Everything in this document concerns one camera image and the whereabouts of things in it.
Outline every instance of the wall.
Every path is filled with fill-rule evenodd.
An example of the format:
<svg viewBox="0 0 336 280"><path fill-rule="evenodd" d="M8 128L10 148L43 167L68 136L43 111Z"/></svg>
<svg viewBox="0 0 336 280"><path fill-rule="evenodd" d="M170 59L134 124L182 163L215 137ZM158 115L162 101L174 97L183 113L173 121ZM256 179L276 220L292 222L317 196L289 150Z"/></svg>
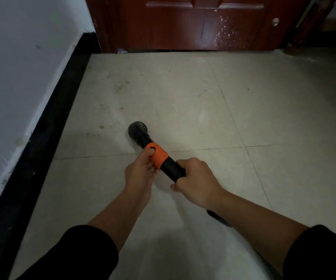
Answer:
<svg viewBox="0 0 336 280"><path fill-rule="evenodd" d="M85 0L0 0L0 194L74 47Z"/></svg>

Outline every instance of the right hand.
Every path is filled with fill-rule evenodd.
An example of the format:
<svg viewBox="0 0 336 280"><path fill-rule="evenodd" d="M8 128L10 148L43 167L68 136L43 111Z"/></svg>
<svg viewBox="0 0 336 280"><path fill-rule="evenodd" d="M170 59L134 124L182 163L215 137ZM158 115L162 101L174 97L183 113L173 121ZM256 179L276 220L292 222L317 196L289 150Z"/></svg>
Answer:
<svg viewBox="0 0 336 280"><path fill-rule="evenodd" d="M186 177L179 178L171 189L182 193L193 204L211 210L225 190L207 163L195 157L177 163L186 170Z"/></svg>

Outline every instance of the handheld vacuum cleaner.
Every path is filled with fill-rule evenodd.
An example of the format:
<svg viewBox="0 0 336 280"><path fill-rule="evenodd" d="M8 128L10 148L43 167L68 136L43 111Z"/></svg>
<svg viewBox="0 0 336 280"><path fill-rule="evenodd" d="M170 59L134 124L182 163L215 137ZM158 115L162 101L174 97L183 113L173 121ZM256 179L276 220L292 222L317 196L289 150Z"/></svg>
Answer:
<svg viewBox="0 0 336 280"><path fill-rule="evenodd" d="M161 169L172 181L177 182L179 178L186 176L186 171L175 160L170 158L168 153L155 143L147 134L147 127L142 122L134 122L128 127L128 135L142 148L154 148L155 153L151 160L155 167ZM229 224L215 212L207 210L207 213L222 224Z"/></svg>

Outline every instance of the left hand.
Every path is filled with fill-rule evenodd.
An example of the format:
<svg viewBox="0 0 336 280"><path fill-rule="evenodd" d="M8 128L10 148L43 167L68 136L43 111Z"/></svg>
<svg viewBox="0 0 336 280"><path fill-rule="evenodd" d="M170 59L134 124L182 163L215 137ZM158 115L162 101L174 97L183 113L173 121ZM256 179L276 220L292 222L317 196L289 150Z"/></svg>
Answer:
<svg viewBox="0 0 336 280"><path fill-rule="evenodd" d="M151 198L151 186L160 170L150 161L155 149L143 149L125 169L125 191L146 206Z"/></svg>

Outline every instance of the black sleeve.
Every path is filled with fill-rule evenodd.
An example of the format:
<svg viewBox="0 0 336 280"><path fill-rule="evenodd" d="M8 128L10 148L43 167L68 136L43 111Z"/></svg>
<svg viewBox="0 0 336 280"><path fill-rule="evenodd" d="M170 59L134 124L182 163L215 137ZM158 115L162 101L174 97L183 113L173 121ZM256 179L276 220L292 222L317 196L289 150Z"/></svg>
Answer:
<svg viewBox="0 0 336 280"><path fill-rule="evenodd" d="M105 232L81 225L67 230L18 279L108 279L118 261L116 246Z"/></svg>
<svg viewBox="0 0 336 280"><path fill-rule="evenodd" d="M303 232L287 253L283 279L336 279L336 234L323 225Z"/></svg>

